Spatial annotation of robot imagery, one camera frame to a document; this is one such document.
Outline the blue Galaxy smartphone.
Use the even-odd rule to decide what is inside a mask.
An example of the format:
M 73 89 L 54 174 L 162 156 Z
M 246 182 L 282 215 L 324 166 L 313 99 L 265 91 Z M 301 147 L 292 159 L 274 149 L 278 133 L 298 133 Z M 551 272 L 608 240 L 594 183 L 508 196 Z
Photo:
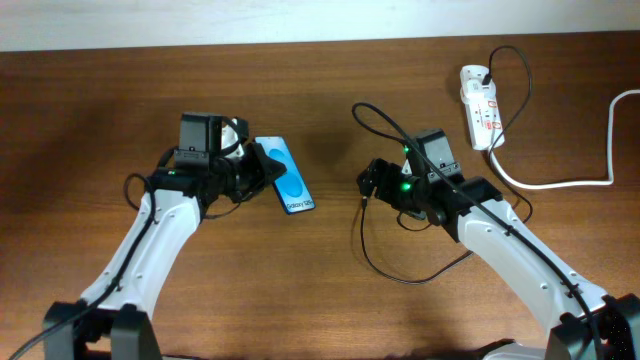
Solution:
M 308 187 L 296 165 L 296 162 L 283 137 L 256 137 L 265 153 L 273 160 L 286 167 L 283 175 L 275 180 L 273 185 L 281 205 L 287 215 L 294 215 L 316 208 Z

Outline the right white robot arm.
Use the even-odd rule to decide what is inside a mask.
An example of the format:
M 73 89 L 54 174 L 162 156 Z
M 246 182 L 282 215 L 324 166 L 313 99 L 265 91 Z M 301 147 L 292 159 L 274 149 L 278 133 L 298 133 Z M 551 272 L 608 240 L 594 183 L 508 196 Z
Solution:
M 465 179 L 457 165 L 420 176 L 382 159 L 358 176 L 365 198 L 443 227 L 482 258 L 529 308 L 548 336 L 543 348 L 503 339 L 452 359 L 636 359 L 639 299 L 614 298 L 588 281 L 538 239 L 498 189 Z

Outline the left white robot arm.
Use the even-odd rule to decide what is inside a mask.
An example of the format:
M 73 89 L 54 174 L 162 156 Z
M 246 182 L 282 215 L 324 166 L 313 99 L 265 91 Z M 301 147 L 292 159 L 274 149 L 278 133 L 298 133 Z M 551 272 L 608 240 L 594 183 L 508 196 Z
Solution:
M 209 206 L 240 205 L 286 172 L 255 142 L 233 151 L 179 150 L 144 178 L 132 227 L 96 281 L 75 303 L 56 302 L 43 321 L 48 359 L 159 359 L 151 324 L 157 299 L 186 241 Z

